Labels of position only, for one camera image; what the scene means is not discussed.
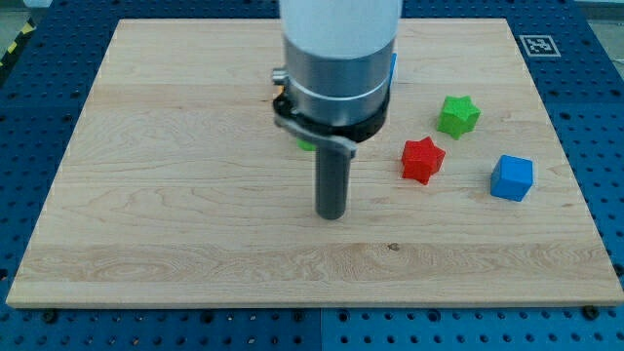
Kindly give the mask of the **blue block behind arm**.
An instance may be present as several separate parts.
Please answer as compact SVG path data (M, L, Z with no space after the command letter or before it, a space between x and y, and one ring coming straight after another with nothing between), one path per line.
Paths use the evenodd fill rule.
M389 73L389 79L388 79L389 87L392 87L392 84L393 84L393 79L394 79L394 75L396 72L397 57L398 57L398 54L396 52L392 54L390 73Z

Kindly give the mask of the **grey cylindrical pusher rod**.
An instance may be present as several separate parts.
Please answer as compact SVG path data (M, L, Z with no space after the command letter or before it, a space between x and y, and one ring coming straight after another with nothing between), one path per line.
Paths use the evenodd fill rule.
M315 209L320 217L334 220L344 215L350 166L349 154L328 147L317 148Z

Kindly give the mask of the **black tool mount with clamp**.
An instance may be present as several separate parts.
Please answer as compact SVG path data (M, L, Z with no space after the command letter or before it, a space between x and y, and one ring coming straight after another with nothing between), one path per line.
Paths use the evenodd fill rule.
M332 97L288 86L273 99L272 105L277 127L318 150L328 149L353 158L357 144L383 127L389 102L388 87L350 97Z

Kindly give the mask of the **green block behind arm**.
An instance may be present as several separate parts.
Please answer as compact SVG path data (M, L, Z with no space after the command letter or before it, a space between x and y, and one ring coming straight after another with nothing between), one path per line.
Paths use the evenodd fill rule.
M296 141L296 145L297 145L298 148L300 148L303 151L315 151L316 150L316 145L315 144L313 144L311 142L308 142L308 141L305 141L303 139L298 139Z

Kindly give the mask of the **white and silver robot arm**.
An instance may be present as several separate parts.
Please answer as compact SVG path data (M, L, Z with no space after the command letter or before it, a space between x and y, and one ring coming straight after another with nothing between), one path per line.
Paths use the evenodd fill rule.
M275 124L316 148L315 207L345 213L350 164L359 143L384 125L391 97L399 0L284 0L284 64Z

